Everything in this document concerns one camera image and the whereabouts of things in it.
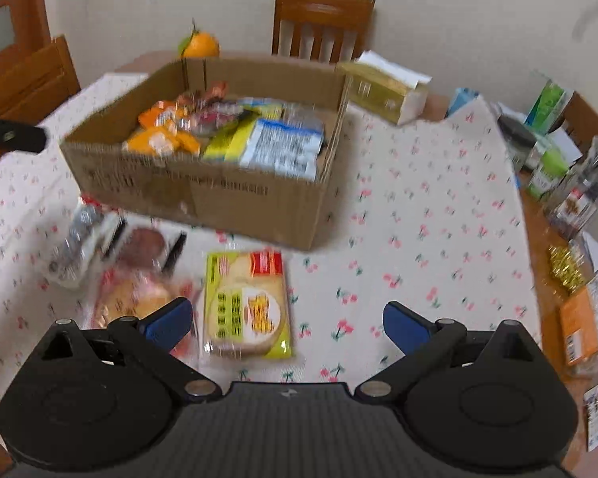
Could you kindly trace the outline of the long yellow blue snack pack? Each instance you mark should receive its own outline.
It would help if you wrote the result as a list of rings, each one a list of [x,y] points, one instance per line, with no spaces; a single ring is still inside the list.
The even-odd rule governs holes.
[[[203,160],[231,163],[240,161],[256,122],[259,119],[278,120],[284,110],[280,100],[245,98],[237,103],[244,108],[244,112],[234,125],[229,125],[211,138],[202,154]]]

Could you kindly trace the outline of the orange snack packet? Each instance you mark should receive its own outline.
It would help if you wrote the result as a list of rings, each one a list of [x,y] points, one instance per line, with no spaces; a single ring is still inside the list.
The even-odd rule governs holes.
[[[186,116],[185,109],[174,102],[155,102],[151,108],[139,114],[138,126],[123,141],[122,149],[151,157],[169,157],[175,153],[198,157],[202,152],[202,143],[179,125],[180,120]]]

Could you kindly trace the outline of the far wooden chair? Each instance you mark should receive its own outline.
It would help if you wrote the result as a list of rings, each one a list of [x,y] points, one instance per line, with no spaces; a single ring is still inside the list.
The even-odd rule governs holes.
[[[312,31],[311,61],[321,59],[328,31],[332,33],[329,64],[341,61],[346,35],[353,37],[351,58],[357,59],[364,52],[375,4],[376,0],[275,0],[271,54],[279,54],[282,24],[288,23],[293,25],[290,57],[300,56],[303,31],[309,27]]]

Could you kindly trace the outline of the brown orange snack bag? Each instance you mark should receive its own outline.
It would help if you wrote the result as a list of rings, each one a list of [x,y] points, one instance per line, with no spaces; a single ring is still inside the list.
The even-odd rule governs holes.
[[[205,92],[188,90],[180,94],[176,100],[176,108],[185,117],[198,114],[217,102],[222,102],[226,97],[226,82],[217,82],[211,85]]]

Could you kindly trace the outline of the wooden chair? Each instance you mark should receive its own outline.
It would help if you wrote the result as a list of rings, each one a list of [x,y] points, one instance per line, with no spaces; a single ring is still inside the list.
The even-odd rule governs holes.
[[[357,59],[364,52],[375,4],[376,0],[275,0],[271,54],[279,54],[282,24],[288,23],[293,25],[290,57],[300,56],[303,31],[309,27],[312,31],[311,61],[321,59],[328,31],[332,33],[329,64],[341,61],[346,35],[353,37],[351,58]]]
[[[81,90],[65,37],[0,76],[0,119],[39,125]],[[0,150],[0,160],[10,152]]]

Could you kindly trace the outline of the green white carton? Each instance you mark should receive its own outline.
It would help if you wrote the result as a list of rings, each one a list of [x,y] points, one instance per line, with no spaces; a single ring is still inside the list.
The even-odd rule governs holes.
[[[543,79],[545,85],[541,88],[524,122],[530,132],[541,136],[553,131],[574,95],[571,88],[560,85],[549,76],[543,76]]]

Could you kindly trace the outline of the green lid bottle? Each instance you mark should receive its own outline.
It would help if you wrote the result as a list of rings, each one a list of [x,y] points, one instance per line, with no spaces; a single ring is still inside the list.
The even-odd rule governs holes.
[[[540,200],[560,183],[568,171],[569,165],[559,151],[556,149],[545,151],[527,184],[527,192]]]

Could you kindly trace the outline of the orange fruit with leaf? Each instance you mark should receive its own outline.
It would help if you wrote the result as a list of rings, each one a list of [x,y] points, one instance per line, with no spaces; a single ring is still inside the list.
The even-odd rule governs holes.
[[[180,57],[189,58],[218,57],[220,43],[210,32],[198,28],[196,22],[192,21],[191,32],[180,41],[177,53]]]

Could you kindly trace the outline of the orange white box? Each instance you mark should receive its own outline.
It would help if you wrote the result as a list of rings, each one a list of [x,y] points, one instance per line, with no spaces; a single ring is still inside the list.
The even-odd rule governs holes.
[[[598,354],[598,273],[561,306],[560,320],[566,365]]]

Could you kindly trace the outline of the green toasted bun slice pack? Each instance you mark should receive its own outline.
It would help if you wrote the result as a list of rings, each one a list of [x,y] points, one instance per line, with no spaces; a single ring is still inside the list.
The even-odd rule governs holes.
[[[293,356],[285,265],[279,251],[207,257],[203,350],[224,358]]]

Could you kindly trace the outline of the clear jar with pens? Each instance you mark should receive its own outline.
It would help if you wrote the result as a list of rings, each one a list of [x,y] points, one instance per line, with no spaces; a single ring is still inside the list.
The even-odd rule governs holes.
[[[570,241],[598,210],[598,136],[551,193],[545,211],[552,227]]]

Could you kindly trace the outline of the dark clear snack packet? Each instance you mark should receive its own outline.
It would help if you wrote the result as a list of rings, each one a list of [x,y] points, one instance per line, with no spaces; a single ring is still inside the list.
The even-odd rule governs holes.
[[[311,107],[288,104],[283,110],[282,121],[291,127],[309,129],[319,134],[324,132],[324,122]]]

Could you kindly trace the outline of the clear grey snack packet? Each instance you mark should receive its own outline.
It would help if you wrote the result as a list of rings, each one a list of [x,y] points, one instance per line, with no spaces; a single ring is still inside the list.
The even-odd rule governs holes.
[[[120,215],[113,208],[80,196],[65,236],[42,263],[45,279],[63,288],[79,288],[97,251],[119,224]]]

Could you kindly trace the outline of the left wooden chair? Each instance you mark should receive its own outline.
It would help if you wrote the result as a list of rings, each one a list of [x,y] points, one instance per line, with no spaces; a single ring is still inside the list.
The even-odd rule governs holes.
[[[0,119],[39,125],[81,90],[65,37],[0,76]],[[0,160],[10,152],[0,150]]]

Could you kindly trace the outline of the meat floss cake packet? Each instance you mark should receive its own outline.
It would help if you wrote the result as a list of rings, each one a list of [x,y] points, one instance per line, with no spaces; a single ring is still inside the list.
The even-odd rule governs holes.
[[[122,316],[146,318],[171,300],[183,297],[191,301],[195,310],[202,291],[203,280],[198,276],[165,276],[156,270],[112,265],[102,272],[91,295],[94,309],[86,325],[106,328]]]

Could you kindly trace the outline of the light blue box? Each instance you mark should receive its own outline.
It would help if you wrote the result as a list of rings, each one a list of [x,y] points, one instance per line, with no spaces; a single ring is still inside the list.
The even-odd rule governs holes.
[[[458,109],[469,102],[472,102],[472,100],[476,99],[478,96],[480,96],[480,92],[472,90],[472,88],[457,88],[454,96],[452,96],[452,99],[449,102],[445,117],[450,117]]]

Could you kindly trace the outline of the gold ornament coaster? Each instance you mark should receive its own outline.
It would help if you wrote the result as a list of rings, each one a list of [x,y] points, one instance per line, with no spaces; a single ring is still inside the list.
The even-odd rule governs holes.
[[[580,264],[568,247],[551,246],[549,248],[551,275],[565,288],[569,295],[586,285]]]

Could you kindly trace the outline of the gold tissue box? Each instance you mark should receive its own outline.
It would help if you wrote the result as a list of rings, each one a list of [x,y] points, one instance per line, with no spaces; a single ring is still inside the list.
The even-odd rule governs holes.
[[[425,110],[432,76],[392,63],[374,51],[338,63],[336,70],[349,79],[350,102],[392,125],[413,122]]]

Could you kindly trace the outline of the blue white snack bag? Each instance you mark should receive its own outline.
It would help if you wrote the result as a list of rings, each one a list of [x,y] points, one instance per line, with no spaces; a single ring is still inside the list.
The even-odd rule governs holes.
[[[258,119],[238,165],[314,181],[323,140],[324,134],[314,129]]]

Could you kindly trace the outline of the dark lid glass jar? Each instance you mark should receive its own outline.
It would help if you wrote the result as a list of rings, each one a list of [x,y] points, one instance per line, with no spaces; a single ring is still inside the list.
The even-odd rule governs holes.
[[[504,137],[504,143],[511,159],[515,173],[519,173],[535,147],[536,137],[525,125],[512,117],[501,114],[497,120],[498,127]]]

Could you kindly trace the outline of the cherry print tablecloth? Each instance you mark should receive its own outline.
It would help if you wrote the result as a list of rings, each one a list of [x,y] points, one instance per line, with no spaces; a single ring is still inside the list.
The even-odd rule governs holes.
[[[139,81],[106,74],[44,121],[44,153],[0,163],[0,399],[53,321],[89,320],[96,283],[68,290],[39,270],[79,197],[59,141]],[[481,102],[446,124],[404,128],[350,108],[314,246],[285,251],[284,260],[293,356],[235,361],[191,352],[189,364],[221,385],[355,386],[399,358],[382,321],[391,300],[471,329],[513,318],[541,334],[519,189]]]

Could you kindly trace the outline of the red meat slice packet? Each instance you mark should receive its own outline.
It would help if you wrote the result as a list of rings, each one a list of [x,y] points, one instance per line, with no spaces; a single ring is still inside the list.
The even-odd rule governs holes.
[[[172,277],[187,240],[185,231],[163,232],[135,225],[117,242],[109,270],[114,276],[135,272]]]

